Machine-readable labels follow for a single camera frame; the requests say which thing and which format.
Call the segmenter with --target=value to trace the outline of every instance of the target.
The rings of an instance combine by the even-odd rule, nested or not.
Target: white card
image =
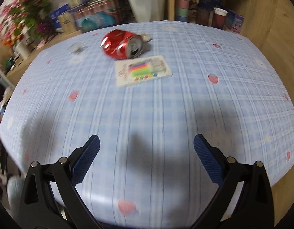
[[[115,62],[115,71],[117,87],[172,75],[163,56],[118,60]]]

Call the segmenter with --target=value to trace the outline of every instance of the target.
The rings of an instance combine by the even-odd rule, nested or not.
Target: red can
[[[143,43],[140,35],[115,29],[105,35],[100,46],[112,58],[132,59],[142,53]]]

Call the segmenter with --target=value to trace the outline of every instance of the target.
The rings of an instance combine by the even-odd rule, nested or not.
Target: checkered tablecloth
[[[193,149],[197,133],[240,163],[261,160],[271,185],[294,164],[293,104],[250,40],[182,22],[115,28],[149,33],[142,57],[163,55],[172,77],[117,88],[114,59],[100,48],[113,27],[42,51],[0,125],[22,171],[33,160],[69,156],[96,134],[101,149],[76,186],[93,215],[119,226],[181,228],[198,218],[217,189]],[[85,50],[74,56],[73,44]],[[225,217],[235,204],[236,198]]]

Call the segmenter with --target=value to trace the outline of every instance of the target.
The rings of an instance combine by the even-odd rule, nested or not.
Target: white planter
[[[28,58],[31,53],[23,40],[16,45],[15,49],[23,59]]]
[[[165,0],[129,0],[129,3],[137,22],[164,19]]]

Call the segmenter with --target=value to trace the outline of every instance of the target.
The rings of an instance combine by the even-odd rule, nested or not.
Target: blue gripper pad
[[[199,135],[194,137],[194,149],[213,183],[223,184],[223,169]]]
[[[72,178],[71,183],[75,186],[77,183],[81,183],[86,173],[88,172],[94,158],[99,152],[100,140],[96,135],[92,135],[83,146],[83,152],[78,157],[77,161],[73,164],[71,169]]]

